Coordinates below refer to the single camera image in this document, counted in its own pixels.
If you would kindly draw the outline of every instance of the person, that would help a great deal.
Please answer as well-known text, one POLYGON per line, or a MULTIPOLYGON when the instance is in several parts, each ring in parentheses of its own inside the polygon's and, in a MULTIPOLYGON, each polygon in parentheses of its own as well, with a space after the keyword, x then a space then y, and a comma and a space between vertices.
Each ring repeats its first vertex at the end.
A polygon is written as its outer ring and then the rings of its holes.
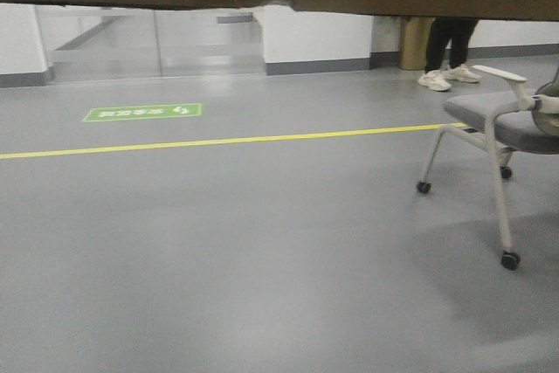
POLYGON ((431 24, 424 74, 418 79, 419 85, 433 91, 448 91, 452 85, 447 80, 478 83, 481 77, 466 66, 468 46, 473 30, 479 19, 437 17, 431 24), (441 72, 445 49, 451 41, 449 66, 441 72))

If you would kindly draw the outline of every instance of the yellow line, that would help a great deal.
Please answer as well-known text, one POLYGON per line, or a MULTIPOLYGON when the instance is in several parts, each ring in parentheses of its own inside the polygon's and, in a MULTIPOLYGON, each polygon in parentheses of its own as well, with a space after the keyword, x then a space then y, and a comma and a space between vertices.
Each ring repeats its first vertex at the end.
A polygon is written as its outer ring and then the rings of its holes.
MULTIPOLYGON (((266 135, 261 137, 239 137, 233 139, 195 140, 190 142, 130 144, 127 146, 108 146, 104 148, 62 149, 62 150, 45 150, 41 152, 6 153, 6 154, 0 154, 0 160, 18 159, 18 158, 25 158, 25 157, 84 155, 87 153, 123 152, 129 150, 183 148, 186 146, 207 146, 211 144, 273 142, 277 140, 321 139, 326 137, 342 137, 344 135, 376 135, 381 133, 398 133, 398 132, 406 132, 406 131, 433 130, 435 128, 439 128, 441 125, 442 124, 429 124, 423 126, 369 128, 366 130, 333 131, 333 132, 326 132, 326 133, 310 133, 310 134, 303 134, 303 135, 266 135)), ((453 125, 457 127, 463 126, 463 124, 461 123, 455 123, 453 125)))

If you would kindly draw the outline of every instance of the chair seat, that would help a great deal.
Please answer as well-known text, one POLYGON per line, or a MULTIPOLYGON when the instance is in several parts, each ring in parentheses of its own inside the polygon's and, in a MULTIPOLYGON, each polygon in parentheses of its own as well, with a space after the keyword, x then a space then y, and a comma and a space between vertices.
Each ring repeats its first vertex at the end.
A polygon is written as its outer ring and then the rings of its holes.
MULTIPOLYGON (((444 103, 445 111, 467 126, 483 133, 486 117, 501 105, 513 102, 511 92, 455 96, 444 103)), ((559 136, 544 134, 529 111, 505 114, 495 125, 497 141, 511 148, 543 155, 559 154, 559 136)))

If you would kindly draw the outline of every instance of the white wall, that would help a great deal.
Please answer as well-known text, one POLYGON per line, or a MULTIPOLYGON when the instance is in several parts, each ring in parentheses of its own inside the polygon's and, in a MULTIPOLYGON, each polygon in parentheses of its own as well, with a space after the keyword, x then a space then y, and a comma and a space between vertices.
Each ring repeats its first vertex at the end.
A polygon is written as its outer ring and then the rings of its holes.
MULTIPOLYGON (((372 52, 397 52, 399 19, 375 17, 372 52)), ((559 22, 481 20, 473 33, 471 47, 559 44, 559 22)))
POLYGON ((471 47, 559 44, 559 22, 480 21, 471 47))
POLYGON ((370 57, 372 17, 327 12, 295 12, 264 7, 264 61, 365 59, 370 57))
POLYGON ((35 7, 0 3, 0 74, 47 70, 35 7))

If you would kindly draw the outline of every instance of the trash can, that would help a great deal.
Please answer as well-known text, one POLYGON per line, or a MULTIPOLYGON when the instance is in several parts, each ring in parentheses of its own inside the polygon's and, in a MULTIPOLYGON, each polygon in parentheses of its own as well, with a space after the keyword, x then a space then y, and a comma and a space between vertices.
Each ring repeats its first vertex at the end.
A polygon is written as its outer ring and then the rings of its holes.
POLYGON ((434 17, 402 17, 398 65, 404 70, 423 70, 425 50, 434 17))

